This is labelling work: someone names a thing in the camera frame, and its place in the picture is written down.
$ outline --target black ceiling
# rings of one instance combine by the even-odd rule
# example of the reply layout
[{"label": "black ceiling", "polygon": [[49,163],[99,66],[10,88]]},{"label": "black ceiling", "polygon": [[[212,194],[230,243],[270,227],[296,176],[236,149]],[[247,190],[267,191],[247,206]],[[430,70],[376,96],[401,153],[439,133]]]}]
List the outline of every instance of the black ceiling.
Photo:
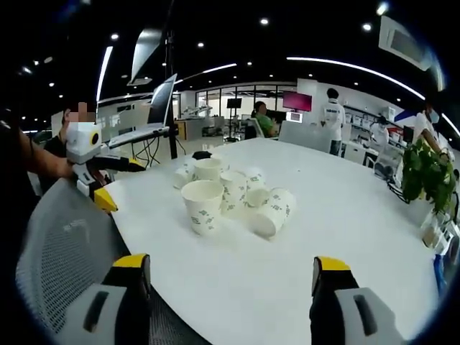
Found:
[{"label": "black ceiling", "polygon": [[[403,23],[414,35],[425,39],[438,54],[448,77],[448,90],[443,111],[452,106],[460,76],[456,58],[448,47],[455,37],[456,17],[453,5],[444,1],[431,4],[429,11],[408,1],[390,2],[388,16]],[[411,88],[432,94],[436,84],[429,72],[378,48],[380,18],[376,15],[379,1],[259,1],[212,0],[131,1],[35,1],[11,8],[9,20],[2,26],[4,56],[2,68],[1,107],[14,116],[26,116],[25,129],[41,129],[50,115],[71,99],[94,99],[102,57],[108,45],[114,51],[106,72],[101,99],[150,92],[165,77],[165,47],[147,61],[140,76],[152,82],[127,86],[131,74],[134,46],[145,27],[174,32],[172,68],[179,78],[186,78],[209,68],[237,63],[235,68],[199,75],[178,84],[178,90],[194,90],[251,81],[295,81],[298,77],[313,78],[324,83],[355,88],[396,103],[401,98],[405,109],[420,109],[423,103],[405,89],[377,76],[336,65],[287,61],[287,56],[325,58],[352,63],[393,77]],[[262,26],[261,18],[270,23]],[[373,25],[364,32],[362,25]],[[116,42],[110,40],[118,33]],[[204,47],[198,48],[198,42]],[[43,60],[52,56],[53,61]],[[32,74],[19,72],[27,66]],[[460,115],[448,114],[460,126]],[[439,125],[447,137],[454,133],[446,123]]]}]

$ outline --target white round table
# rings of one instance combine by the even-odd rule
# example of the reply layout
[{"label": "white round table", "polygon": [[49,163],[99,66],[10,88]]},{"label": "white round table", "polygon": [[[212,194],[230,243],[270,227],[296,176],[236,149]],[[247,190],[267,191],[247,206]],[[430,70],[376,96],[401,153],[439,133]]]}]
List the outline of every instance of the white round table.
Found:
[{"label": "white round table", "polygon": [[106,187],[126,245],[150,255],[152,285],[190,327],[215,345],[310,344],[313,258],[321,255],[347,263],[395,312],[403,337],[417,334],[438,302],[433,252],[370,169],[268,139],[213,152],[236,169],[262,168],[270,187],[295,195],[297,211],[272,240],[230,220],[214,236],[194,234],[173,188],[178,161]]}]

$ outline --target computer monitor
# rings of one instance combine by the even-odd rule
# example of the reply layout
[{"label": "computer monitor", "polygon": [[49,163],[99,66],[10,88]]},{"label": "computer monitor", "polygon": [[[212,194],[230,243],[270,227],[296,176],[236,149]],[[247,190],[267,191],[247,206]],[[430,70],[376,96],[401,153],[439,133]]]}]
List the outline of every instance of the computer monitor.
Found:
[{"label": "computer monitor", "polygon": [[227,100],[227,109],[240,109],[242,107],[242,98],[229,98]]},{"label": "computer monitor", "polygon": [[168,78],[163,84],[153,91],[152,101],[150,102],[149,118],[147,124],[161,124],[166,126],[167,112],[170,108],[171,98],[177,74]]},{"label": "computer monitor", "polygon": [[283,108],[311,111],[311,99],[309,95],[292,91],[285,91],[282,95]]}]

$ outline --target red monitor screen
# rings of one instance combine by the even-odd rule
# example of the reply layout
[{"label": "red monitor screen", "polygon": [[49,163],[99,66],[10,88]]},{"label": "red monitor screen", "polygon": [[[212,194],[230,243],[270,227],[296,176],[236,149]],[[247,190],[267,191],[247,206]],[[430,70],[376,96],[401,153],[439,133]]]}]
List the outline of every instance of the red monitor screen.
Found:
[{"label": "red monitor screen", "polygon": [[309,95],[285,91],[282,95],[282,106],[288,109],[311,111],[311,99]]}]

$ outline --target white shirt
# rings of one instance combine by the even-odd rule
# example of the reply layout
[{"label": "white shirt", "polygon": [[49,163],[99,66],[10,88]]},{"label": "white shirt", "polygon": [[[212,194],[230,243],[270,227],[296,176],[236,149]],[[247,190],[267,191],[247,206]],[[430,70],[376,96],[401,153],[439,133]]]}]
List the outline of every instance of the white shirt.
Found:
[{"label": "white shirt", "polygon": [[429,120],[426,118],[426,115],[423,113],[418,113],[417,117],[415,118],[415,126],[414,126],[414,138],[412,140],[412,143],[415,144],[419,138],[419,136],[422,134],[423,130],[427,129],[431,135],[433,135],[433,138],[438,141],[438,135],[436,131],[433,128],[433,125]]},{"label": "white shirt", "polygon": [[388,133],[388,129],[386,127],[381,127],[378,123],[374,123],[371,125],[371,134],[372,140],[381,147],[388,144],[388,140],[390,139],[390,134]]},{"label": "white shirt", "polygon": [[328,103],[323,106],[320,121],[326,123],[324,126],[331,131],[332,140],[342,140],[341,125],[345,124],[345,109],[336,99],[330,98]]}]

